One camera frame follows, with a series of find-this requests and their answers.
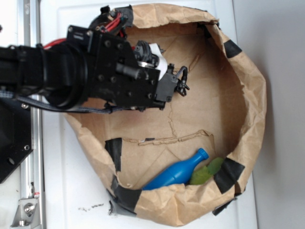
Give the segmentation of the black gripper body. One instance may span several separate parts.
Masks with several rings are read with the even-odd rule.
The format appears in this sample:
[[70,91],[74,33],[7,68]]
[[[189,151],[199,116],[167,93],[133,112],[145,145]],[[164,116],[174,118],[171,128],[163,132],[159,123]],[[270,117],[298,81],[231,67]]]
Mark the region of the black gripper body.
[[187,67],[174,73],[156,43],[135,46],[113,32],[70,26],[66,44],[79,48],[86,60],[90,98],[122,109],[163,109],[174,93],[186,96]]

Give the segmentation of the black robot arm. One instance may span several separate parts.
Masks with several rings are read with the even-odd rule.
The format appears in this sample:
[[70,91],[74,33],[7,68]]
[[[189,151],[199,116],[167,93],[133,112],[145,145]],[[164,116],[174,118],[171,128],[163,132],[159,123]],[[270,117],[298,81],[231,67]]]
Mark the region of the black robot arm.
[[156,43],[135,47],[118,32],[71,26],[47,46],[0,50],[0,95],[48,111],[110,114],[163,109],[188,90],[187,68],[174,73]]

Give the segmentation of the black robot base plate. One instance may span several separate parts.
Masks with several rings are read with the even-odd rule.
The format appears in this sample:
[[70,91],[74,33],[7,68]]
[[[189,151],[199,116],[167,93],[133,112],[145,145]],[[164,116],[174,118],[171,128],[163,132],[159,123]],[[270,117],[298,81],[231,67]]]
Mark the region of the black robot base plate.
[[11,99],[0,100],[0,182],[32,152],[31,110]]

